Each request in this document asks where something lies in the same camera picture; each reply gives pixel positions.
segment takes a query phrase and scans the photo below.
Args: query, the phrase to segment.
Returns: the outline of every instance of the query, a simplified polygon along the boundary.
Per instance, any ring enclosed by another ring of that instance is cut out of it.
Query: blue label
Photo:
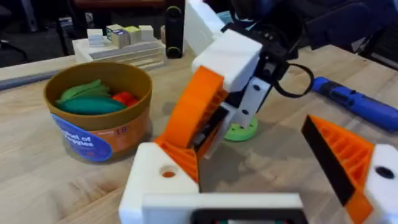
[[[112,147],[94,134],[51,114],[72,149],[81,157],[91,161],[105,161],[112,156]]]

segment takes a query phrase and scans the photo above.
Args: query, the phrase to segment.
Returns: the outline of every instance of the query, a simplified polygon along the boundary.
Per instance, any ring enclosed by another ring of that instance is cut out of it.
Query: black cable
[[[305,73],[308,74],[308,76],[310,77],[310,84],[308,85],[307,89],[301,94],[295,94],[295,93],[289,93],[286,90],[284,90],[281,87],[281,85],[279,84],[278,80],[273,80],[271,84],[274,86],[276,91],[278,91],[278,93],[280,93],[282,96],[286,96],[286,97],[289,97],[289,98],[300,98],[300,97],[306,95],[307,93],[309,93],[311,91],[313,83],[314,83],[315,76],[314,76],[313,72],[308,67],[306,67],[304,65],[299,65],[299,64],[296,64],[296,63],[289,63],[289,65],[301,68]]]

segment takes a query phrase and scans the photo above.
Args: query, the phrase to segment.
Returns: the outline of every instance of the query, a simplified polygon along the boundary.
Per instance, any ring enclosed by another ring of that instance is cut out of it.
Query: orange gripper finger
[[[199,67],[178,101],[167,124],[164,138],[176,147],[188,147],[194,135],[210,119],[228,93],[224,78]]]
[[[363,223],[373,212],[364,185],[374,145],[312,115],[307,117],[302,132],[353,223]]]
[[[178,101],[165,133],[155,140],[195,182],[199,181],[198,157],[191,147],[192,139],[227,97],[223,81],[224,78],[215,72],[198,68]],[[208,145],[201,147],[200,156]]]

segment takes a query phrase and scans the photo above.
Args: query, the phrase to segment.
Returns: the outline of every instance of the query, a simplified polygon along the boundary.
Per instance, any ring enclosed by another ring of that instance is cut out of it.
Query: chair
[[[0,6],[0,33],[9,25],[9,23],[11,21],[11,17],[12,17],[11,11],[6,9],[5,7]],[[28,61],[26,52],[24,52],[22,49],[20,49],[16,46],[11,45],[9,43],[9,41],[2,40],[0,38],[0,50],[2,50],[2,49],[15,50],[15,51],[19,52],[20,54],[22,54],[24,62]]]

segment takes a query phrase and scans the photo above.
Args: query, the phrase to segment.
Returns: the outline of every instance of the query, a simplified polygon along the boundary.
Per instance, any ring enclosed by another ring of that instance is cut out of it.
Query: screw hole
[[[376,170],[377,174],[379,174],[380,176],[382,176],[386,179],[394,179],[395,178],[394,173],[388,168],[380,166],[380,167],[376,167],[375,170]]]
[[[171,177],[174,177],[174,176],[175,176],[175,173],[172,172],[172,171],[166,171],[166,172],[164,172],[164,173],[162,174],[162,176],[165,177],[165,178],[171,178]]]
[[[163,166],[160,169],[160,174],[164,178],[172,178],[176,175],[177,173],[177,168],[174,166]]]

